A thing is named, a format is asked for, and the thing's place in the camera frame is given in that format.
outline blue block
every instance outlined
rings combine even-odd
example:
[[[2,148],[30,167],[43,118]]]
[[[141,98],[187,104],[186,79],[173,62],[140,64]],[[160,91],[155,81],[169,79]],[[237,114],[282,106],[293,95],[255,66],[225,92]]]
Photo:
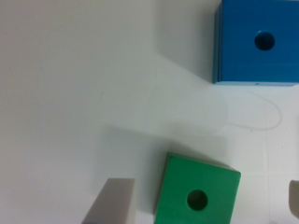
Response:
[[[222,0],[215,14],[220,85],[299,83],[299,1]]]

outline green block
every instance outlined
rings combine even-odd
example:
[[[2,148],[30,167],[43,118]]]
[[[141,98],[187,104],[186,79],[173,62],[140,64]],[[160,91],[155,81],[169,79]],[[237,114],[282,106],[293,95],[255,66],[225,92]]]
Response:
[[[155,224],[227,224],[238,171],[168,153]]]

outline white surface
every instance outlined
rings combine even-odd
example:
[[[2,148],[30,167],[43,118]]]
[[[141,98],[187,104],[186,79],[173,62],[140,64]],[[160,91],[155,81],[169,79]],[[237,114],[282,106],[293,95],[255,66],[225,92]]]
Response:
[[[242,173],[233,224],[298,223],[299,87],[208,82],[218,3],[1,1],[0,223],[80,223],[109,177],[153,223],[170,147]]]
[[[135,224],[135,180],[109,178],[82,224]]]

